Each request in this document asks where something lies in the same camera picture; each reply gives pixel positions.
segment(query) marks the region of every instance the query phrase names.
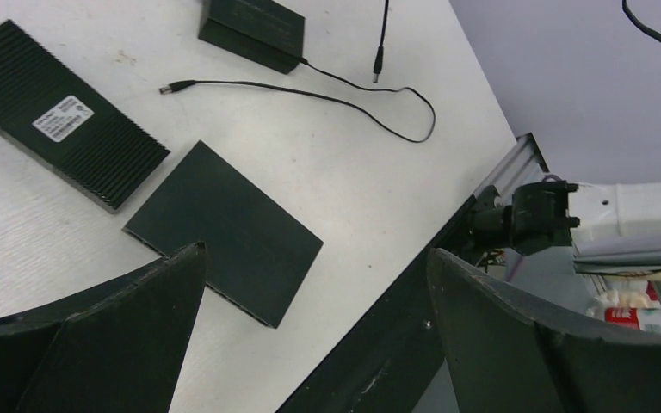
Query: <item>barcode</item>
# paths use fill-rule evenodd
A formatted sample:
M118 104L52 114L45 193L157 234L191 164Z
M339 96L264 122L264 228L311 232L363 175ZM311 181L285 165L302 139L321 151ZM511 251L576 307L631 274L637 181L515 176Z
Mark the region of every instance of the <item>barcode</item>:
M661 325L658 324L642 324L642 330L648 333L661 334Z
M55 139L59 139L62 137L62 135L65 134L65 132L68 132L68 130L77 122L79 122L82 119L82 116L76 115L72 119L70 119L69 122L65 123L64 126L62 126L57 132L53 134L53 137Z

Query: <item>tabletop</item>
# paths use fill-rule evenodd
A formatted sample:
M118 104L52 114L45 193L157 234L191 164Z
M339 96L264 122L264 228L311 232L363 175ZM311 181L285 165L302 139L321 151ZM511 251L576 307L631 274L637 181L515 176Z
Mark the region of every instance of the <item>tabletop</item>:
M371 86L384 2L281 0L306 18L305 57ZM515 143L447 0L392 1L381 87L409 85L436 107L413 145L340 105L266 90L196 86L251 80L360 104L412 137L428 109L301 66L282 75L196 38L198 0L0 0L13 19L172 152L115 215L0 137L0 317L94 286L157 256L121 231L203 140L324 241L279 329L206 291L173 412L275 411Z

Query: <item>plastic bottle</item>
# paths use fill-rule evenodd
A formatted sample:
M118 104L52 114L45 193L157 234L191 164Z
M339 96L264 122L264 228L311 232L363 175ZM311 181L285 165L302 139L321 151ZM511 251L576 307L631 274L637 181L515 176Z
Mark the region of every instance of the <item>plastic bottle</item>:
M661 334L661 308L599 307L590 315L607 323Z

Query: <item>wall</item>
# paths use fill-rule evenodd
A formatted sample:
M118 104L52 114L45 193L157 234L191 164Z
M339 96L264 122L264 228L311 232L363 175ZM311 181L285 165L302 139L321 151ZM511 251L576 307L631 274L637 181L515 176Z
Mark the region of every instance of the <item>wall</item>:
M581 182L661 181L661 45L620 0L450 0L516 135ZM661 32L661 0L630 0Z

